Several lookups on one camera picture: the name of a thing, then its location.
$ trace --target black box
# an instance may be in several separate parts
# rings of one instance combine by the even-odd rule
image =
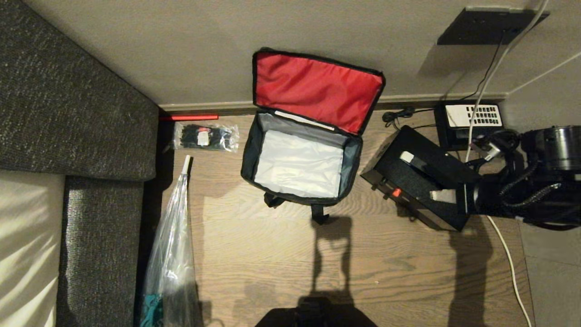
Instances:
[[[400,159],[407,151],[422,169]],[[457,204],[434,201],[430,191],[456,189],[480,178],[476,172],[409,126],[388,138],[361,174],[373,189],[408,208],[426,225],[461,231],[468,215]]]

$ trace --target white tile floor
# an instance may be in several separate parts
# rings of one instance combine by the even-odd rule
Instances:
[[[581,326],[581,228],[521,225],[537,327]]]

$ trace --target sofa cushion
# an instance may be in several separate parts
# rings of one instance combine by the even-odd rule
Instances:
[[[57,325],[133,326],[143,183],[67,176]]]
[[[54,326],[64,176],[0,170],[0,326]]]
[[[157,115],[22,1],[0,0],[0,169],[144,181]]]

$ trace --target white stick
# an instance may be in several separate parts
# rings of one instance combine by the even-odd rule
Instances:
[[[187,156],[185,156],[184,167],[182,168],[182,174],[186,174],[186,175],[188,174],[189,159],[190,159],[190,156],[188,154]]]

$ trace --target teal fabric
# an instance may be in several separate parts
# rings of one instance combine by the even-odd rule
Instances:
[[[159,294],[148,294],[144,298],[143,316],[139,327],[163,326],[163,303]]]

